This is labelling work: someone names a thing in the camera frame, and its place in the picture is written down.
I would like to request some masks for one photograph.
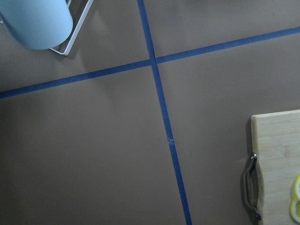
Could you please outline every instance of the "cutting board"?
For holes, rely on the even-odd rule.
[[[289,206],[300,174],[300,110],[252,116],[251,129],[257,154],[259,224],[298,224]]]

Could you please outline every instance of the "white metal frame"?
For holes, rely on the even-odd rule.
[[[67,2],[67,6],[68,7],[70,6],[71,1],[72,0],[68,0],[68,2]],[[86,3],[86,5],[85,5],[85,7],[84,7],[84,9],[82,11],[82,14],[81,14],[81,16],[79,18],[79,21],[78,21],[78,23],[77,23],[77,25],[76,25],[76,27],[75,27],[72,35],[71,35],[71,38],[70,38],[70,40],[69,40],[69,42],[67,44],[67,47],[66,47],[65,51],[64,52],[60,52],[60,51],[57,51],[57,50],[55,50],[53,48],[50,48],[52,51],[54,51],[54,52],[56,52],[56,53],[58,53],[60,55],[65,55],[65,56],[67,56],[70,53],[71,48],[72,48],[72,46],[73,46],[73,44],[75,42],[75,39],[76,39],[76,37],[78,35],[78,32],[79,32],[79,30],[80,30],[80,28],[81,28],[81,26],[83,24],[83,21],[84,21],[86,15],[88,14],[88,12],[90,10],[90,7],[91,7],[93,1],[94,0],[88,0],[88,2]]]

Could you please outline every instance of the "blue tape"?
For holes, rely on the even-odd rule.
[[[288,36],[288,35],[297,34],[297,33],[300,33],[300,27],[286,29],[286,30],[280,30],[280,31],[276,31],[276,32],[268,33],[268,34],[247,37],[247,38],[229,41],[229,42],[225,42],[225,43],[221,43],[221,44],[217,44],[217,45],[211,45],[211,46],[197,48],[197,49],[193,49],[193,50],[189,50],[189,51],[185,51],[185,52],[179,52],[179,53],[175,53],[175,54],[161,56],[161,57],[156,58],[156,62],[157,63],[169,62],[169,61],[173,61],[173,60],[183,59],[186,57],[215,52],[215,51],[223,50],[226,48],[233,48],[233,47],[237,47],[237,46],[241,46],[241,45],[247,45],[250,43],[269,40],[269,39],[273,39],[273,38],[279,38],[279,37]]]
[[[58,80],[54,80],[54,81],[49,81],[49,82],[45,82],[45,83],[34,84],[34,85],[23,87],[23,88],[7,90],[4,92],[0,92],[0,99],[15,96],[15,95],[21,95],[21,94],[25,94],[25,93],[29,93],[29,92],[33,92],[33,91],[37,91],[37,90],[52,88],[52,87],[56,87],[56,86],[60,86],[60,85],[68,84],[68,83],[84,81],[84,80],[88,80],[91,78],[96,78],[96,77],[105,76],[105,75],[109,75],[109,74],[124,72],[127,70],[138,69],[138,68],[146,67],[146,66],[150,66],[150,65],[151,65],[150,60],[144,60],[144,61],[129,63],[129,64],[122,65],[122,66],[112,67],[112,68],[108,68],[108,69],[102,69],[102,70],[98,70],[98,71],[90,72],[90,73],[86,73],[86,74],[80,74],[80,75],[62,78],[62,79],[58,79]]]
[[[161,83],[158,65],[157,65],[156,58],[155,58],[154,46],[153,46],[153,42],[152,42],[152,38],[151,38],[145,4],[144,4],[143,0],[137,0],[137,4],[139,7],[139,11],[140,11],[142,26],[143,26],[146,44],[147,44],[147,49],[148,49],[148,53],[149,53],[149,57],[150,57],[150,61],[151,61],[151,66],[152,66],[154,81],[155,81],[155,85],[156,85],[156,89],[157,89],[159,104],[160,104],[161,112],[163,115],[165,131],[167,134],[167,138],[169,140],[169,148],[170,148],[171,157],[172,157],[172,161],[173,161],[173,167],[175,170],[175,176],[176,176],[176,180],[177,180],[177,185],[178,185],[178,189],[179,189],[183,212],[184,212],[186,224],[192,225],[192,220],[191,220],[191,216],[190,216],[190,212],[189,212],[189,208],[188,208],[188,200],[187,200],[186,191],[185,191],[184,184],[183,184],[180,165],[179,165],[178,156],[177,156],[177,152],[176,152],[176,148],[175,148],[175,142],[173,140],[171,123],[170,123],[168,110],[167,110],[167,106],[166,106],[166,102],[165,102],[163,85]]]

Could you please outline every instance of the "light blue cup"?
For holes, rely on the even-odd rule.
[[[55,47],[73,28],[65,0],[0,0],[0,17],[13,39],[30,49]]]

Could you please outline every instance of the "lemon slice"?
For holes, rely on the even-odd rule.
[[[297,198],[297,196],[295,196],[292,199],[292,202],[290,205],[290,213],[291,213],[291,216],[294,218],[294,220],[296,220],[298,223],[300,223],[300,201]]]
[[[300,199],[300,175],[295,180],[294,191],[298,199]]]

